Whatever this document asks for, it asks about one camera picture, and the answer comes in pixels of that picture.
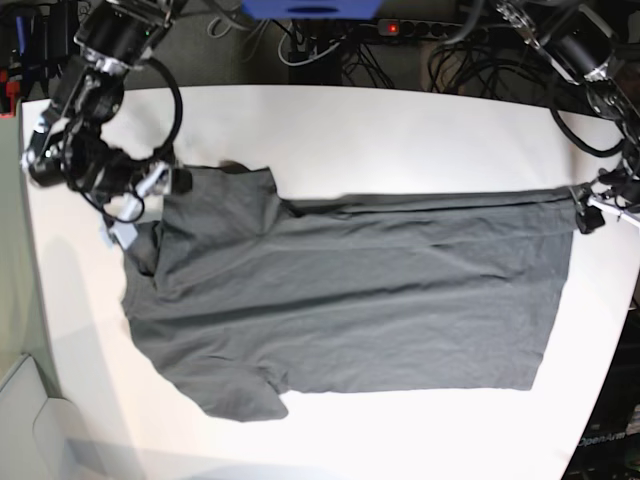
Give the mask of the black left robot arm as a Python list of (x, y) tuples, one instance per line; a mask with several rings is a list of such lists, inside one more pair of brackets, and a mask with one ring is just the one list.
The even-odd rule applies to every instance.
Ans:
[(524, 43), (553, 68), (556, 79), (582, 87), (593, 112), (619, 129), (621, 140), (597, 149), (561, 118), (549, 86), (548, 108), (556, 125), (580, 151), (595, 158), (620, 157), (610, 171), (571, 186), (578, 230), (590, 234), (604, 225), (605, 213), (639, 226), (639, 46), (622, 45), (612, 28), (584, 1), (539, 1), (545, 15), (528, 1), (496, 1), (494, 8)]

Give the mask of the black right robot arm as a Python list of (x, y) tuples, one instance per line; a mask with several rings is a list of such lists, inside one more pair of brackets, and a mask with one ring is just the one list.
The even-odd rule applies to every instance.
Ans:
[[(178, 84), (153, 52), (178, 20), (183, 1), (103, 1), (74, 36), (71, 57), (48, 107), (40, 114), (21, 167), (39, 187), (66, 185), (101, 216), (111, 242), (128, 249), (148, 196), (187, 193), (191, 174), (180, 166), (174, 143), (184, 106)], [(165, 140), (141, 159), (108, 145), (102, 127), (118, 113), (124, 80), (134, 70), (155, 70), (174, 101)]]

